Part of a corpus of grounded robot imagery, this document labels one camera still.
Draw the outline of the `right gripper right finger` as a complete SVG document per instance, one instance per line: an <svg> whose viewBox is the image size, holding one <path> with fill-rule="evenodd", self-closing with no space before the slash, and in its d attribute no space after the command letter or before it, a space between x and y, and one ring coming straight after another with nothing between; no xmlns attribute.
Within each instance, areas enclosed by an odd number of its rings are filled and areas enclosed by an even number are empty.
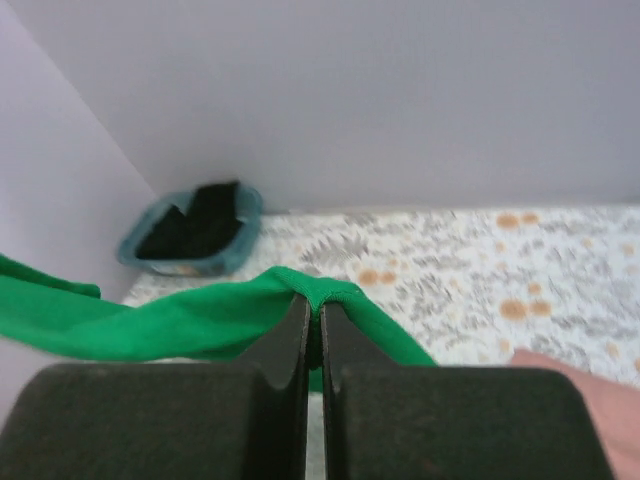
<svg viewBox="0 0 640 480"><path fill-rule="evenodd" d="M610 479L582 395L540 368L403 366L320 316L331 479Z"/></svg>

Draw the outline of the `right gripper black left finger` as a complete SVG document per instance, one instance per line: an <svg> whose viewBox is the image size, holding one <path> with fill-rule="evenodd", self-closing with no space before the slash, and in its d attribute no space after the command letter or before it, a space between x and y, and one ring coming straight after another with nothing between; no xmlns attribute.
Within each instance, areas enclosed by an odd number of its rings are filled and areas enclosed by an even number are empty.
<svg viewBox="0 0 640 480"><path fill-rule="evenodd" d="M226 363L67 363L37 373L1 432L5 479L301 479L311 309Z"/></svg>

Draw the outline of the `green t shirt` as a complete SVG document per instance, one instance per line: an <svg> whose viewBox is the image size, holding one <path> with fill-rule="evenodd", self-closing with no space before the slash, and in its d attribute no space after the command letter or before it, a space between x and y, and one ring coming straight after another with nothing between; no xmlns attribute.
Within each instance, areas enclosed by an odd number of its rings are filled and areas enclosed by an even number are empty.
<svg viewBox="0 0 640 480"><path fill-rule="evenodd" d="M80 360L230 361L284 318L295 295L310 305L313 392L322 390L320 312L326 303L340 304L355 326L394 361L409 366L435 363L357 285L282 266L250 281L211 284L128 307L102 299L96 285L59 279L2 257L1 334Z"/></svg>

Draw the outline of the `floral table mat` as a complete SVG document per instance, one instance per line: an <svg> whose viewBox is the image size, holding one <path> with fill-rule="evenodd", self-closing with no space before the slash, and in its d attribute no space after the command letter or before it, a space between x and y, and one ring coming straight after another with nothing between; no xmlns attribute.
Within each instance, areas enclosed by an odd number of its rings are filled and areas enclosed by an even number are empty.
<svg viewBox="0 0 640 480"><path fill-rule="evenodd" d="M635 207L268 216L231 280L274 265L358 285L438 367L539 368L522 349L639 390ZM313 396L314 479L323 423Z"/></svg>

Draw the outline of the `black t shirt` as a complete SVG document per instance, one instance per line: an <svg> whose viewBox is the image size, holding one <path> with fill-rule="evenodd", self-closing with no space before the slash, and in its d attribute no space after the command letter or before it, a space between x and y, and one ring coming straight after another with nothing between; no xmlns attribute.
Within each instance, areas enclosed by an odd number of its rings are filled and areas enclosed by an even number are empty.
<svg viewBox="0 0 640 480"><path fill-rule="evenodd" d="M237 235L236 194L240 183L209 184L195 190L185 212L172 206L136 249L143 260L200 259L215 255Z"/></svg>

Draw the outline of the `teal plastic bin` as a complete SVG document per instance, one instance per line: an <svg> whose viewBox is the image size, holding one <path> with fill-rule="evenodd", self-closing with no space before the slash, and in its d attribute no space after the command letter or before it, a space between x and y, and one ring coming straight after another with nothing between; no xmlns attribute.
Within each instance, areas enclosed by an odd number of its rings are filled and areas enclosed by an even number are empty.
<svg viewBox="0 0 640 480"><path fill-rule="evenodd" d="M121 240L117 260L125 266L164 276L220 277L237 271L249 258L261 226L263 200L252 187L240 184L236 190L236 212L240 228L234 239L220 253L200 259L146 260L136 257L136 249L154 225L170 210L185 213L195 191L172 192L151 204L134 222Z"/></svg>

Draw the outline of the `folded pink t shirt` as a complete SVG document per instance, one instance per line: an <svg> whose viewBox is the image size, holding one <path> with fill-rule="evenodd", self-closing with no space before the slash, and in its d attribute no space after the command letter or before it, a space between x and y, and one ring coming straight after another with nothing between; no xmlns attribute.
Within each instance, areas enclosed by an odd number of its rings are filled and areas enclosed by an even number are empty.
<svg viewBox="0 0 640 480"><path fill-rule="evenodd" d="M582 394L617 479L639 478L639 390L606 380L543 354L516 350L512 366L565 375Z"/></svg>

